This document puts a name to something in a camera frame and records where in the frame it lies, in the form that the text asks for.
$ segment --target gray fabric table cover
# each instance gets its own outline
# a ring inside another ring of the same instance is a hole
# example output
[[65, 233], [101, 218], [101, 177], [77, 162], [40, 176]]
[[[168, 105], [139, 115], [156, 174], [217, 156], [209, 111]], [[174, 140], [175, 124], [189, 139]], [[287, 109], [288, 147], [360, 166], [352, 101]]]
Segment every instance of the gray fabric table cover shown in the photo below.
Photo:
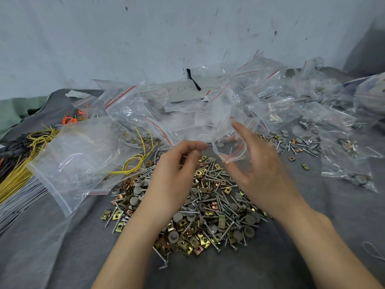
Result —
[[[41, 123], [60, 123], [66, 113], [74, 113], [69, 89], [54, 92], [45, 107], [11, 130], [6, 139], [41, 129]], [[84, 91], [99, 95], [101, 91]], [[385, 262], [368, 255], [363, 241], [376, 245], [385, 254], [384, 161], [371, 159], [379, 194], [344, 180], [321, 177], [320, 159], [299, 154], [284, 163], [296, 179], [305, 200], [330, 217], [348, 246], [374, 276], [385, 285]], [[305, 171], [301, 164], [311, 170]], [[65, 218], [48, 194], [18, 217], [0, 237], [0, 288], [90, 288], [115, 241], [113, 225], [105, 229], [100, 216], [111, 208], [110, 196], [89, 196], [79, 209]], [[145, 288], [314, 288], [310, 273], [295, 246], [280, 227], [270, 220], [261, 223], [249, 246], [220, 254], [209, 248], [199, 257], [182, 253], [170, 255], [169, 267], [158, 270], [160, 258], [153, 253]]]

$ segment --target white string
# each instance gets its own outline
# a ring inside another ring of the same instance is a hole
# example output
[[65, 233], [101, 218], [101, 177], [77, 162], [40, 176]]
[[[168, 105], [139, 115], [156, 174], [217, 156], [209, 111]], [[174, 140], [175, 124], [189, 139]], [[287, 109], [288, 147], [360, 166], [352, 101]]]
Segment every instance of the white string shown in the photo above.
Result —
[[[377, 255], [372, 254], [370, 251], [368, 251], [368, 249], [365, 247], [365, 244], [369, 244], [369, 245], [373, 248], [373, 250], [377, 253]], [[378, 251], [378, 249], [377, 249], [373, 244], [371, 244], [370, 242], [364, 241], [364, 242], [362, 243], [362, 247], [363, 247], [363, 249], [364, 249], [368, 254], [370, 254], [372, 257], [379, 258], [380, 260], [385, 261], [385, 258], [382, 256], [382, 254], [380, 254], [380, 252]]]

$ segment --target right hand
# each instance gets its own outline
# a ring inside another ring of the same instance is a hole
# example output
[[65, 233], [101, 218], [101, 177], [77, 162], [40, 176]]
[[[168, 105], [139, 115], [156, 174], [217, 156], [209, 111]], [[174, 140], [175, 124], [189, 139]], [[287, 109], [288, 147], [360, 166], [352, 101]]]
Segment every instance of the right hand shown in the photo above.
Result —
[[277, 150], [241, 123], [233, 121], [232, 126], [246, 142], [251, 168], [250, 172], [243, 173], [235, 162], [229, 162], [225, 164], [225, 170], [252, 202], [279, 222], [299, 208], [307, 207], [286, 174]]

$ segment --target yellow wire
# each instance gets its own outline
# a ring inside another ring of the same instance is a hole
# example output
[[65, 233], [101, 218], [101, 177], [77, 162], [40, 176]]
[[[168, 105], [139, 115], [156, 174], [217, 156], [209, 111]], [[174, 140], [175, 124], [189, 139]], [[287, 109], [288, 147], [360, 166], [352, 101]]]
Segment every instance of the yellow wire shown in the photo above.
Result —
[[[140, 138], [141, 141], [142, 141], [144, 153], [143, 153], [143, 154], [137, 154], [137, 155], [135, 155], [134, 157], [128, 159], [128, 160], [124, 163], [122, 170], [110, 172], [110, 173], [109, 173], [110, 175], [121, 175], [121, 174], [129, 175], [130, 173], [133, 173], [133, 172], [135, 172], [135, 171], [138, 171], [138, 170], [142, 167], [143, 162], [147, 159], [147, 157], [151, 154], [151, 152], [152, 152], [152, 151], [154, 150], [154, 148], [156, 147], [157, 144], [154, 145], [154, 140], [153, 140], [153, 138], [152, 138], [151, 131], [150, 131], [150, 130], [147, 130], [147, 131], [150, 132], [150, 136], [151, 136], [151, 146], [152, 146], [152, 148], [151, 148], [150, 152], [146, 153], [146, 145], [144, 144], [144, 140], [143, 140], [141, 134], [139, 133], [139, 131], [138, 131], [138, 129], [137, 129], [136, 127], [135, 127], [135, 130], [137, 131], [137, 133], [138, 133], [138, 135], [139, 135], [139, 138]], [[130, 162], [132, 162], [132, 161], [135, 160], [135, 159], [139, 160], [138, 164], [137, 164], [134, 168], [132, 168], [132, 169], [130, 169], [130, 170], [127, 170], [127, 167], [128, 167], [128, 165], [130, 164]]]
[[32, 140], [32, 143], [29, 145], [32, 147], [31, 154], [24, 160], [20, 160], [19, 157], [15, 168], [3, 182], [0, 183], [0, 203], [15, 194], [28, 182], [32, 177], [32, 173], [26, 168], [27, 164], [30, 163], [60, 131], [52, 127], [44, 127], [46, 128], [45, 130], [33, 132], [27, 136], [28, 139]]

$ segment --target green fabric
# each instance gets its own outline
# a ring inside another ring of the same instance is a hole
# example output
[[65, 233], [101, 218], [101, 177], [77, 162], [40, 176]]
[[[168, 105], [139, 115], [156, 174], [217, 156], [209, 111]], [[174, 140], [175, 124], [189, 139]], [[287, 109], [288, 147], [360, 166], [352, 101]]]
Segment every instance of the green fabric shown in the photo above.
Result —
[[14, 125], [34, 114], [46, 103], [47, 99], [48, 96], [39, 96], [0, 100], [0, 138]]

